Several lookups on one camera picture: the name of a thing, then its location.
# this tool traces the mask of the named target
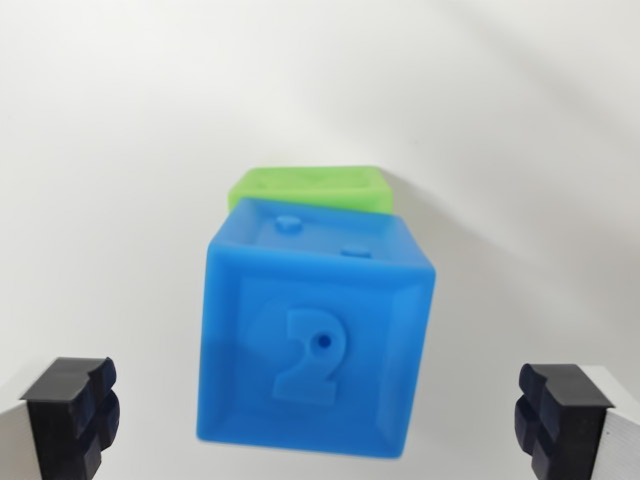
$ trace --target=3d printed cube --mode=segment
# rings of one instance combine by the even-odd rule
[[[375,167],[278,167],[249,170],[229,192],[229,209],[241,198],[391,213],[393,195]]]
[[[434,278],[399,217],[240,201],[209,246],[198,436],[399,456]]]
[[[589,480],[607,408],[613,405],[577,365],[525,365],[516,435],[542,480]]]
[[[120,420],[113,361],[58,358],[44,367],[29,362],[0,381],[0,479],[90,480]]]

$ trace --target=blue cube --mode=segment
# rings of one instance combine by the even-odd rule
[[[241,200],[208,251],[198,437],[400,456],[434,280],[397,216]]]

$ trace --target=raised number 2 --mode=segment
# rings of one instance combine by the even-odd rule
[[[347,336],[340,321],[323,310],[289,310],[287,335],[302,342],[300,362],[276,377],[273,397],[278,400],[331,406],[336,400],[337,384],[328,380],[340,365]]]

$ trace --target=green cube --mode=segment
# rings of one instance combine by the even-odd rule
[[[375,167],[254,168],[229,192],[229,210],[246,197],[363,212],[393,209],[391,188]]]

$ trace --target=white backdrop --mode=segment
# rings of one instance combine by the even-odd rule
[[[636,0],[0,0],[0,382],[111,356],[100,480],[533,479],[524,362],[640,397]],[[199,443],[205,250],[259,165],[371,164],[438,269],[398,461]]]

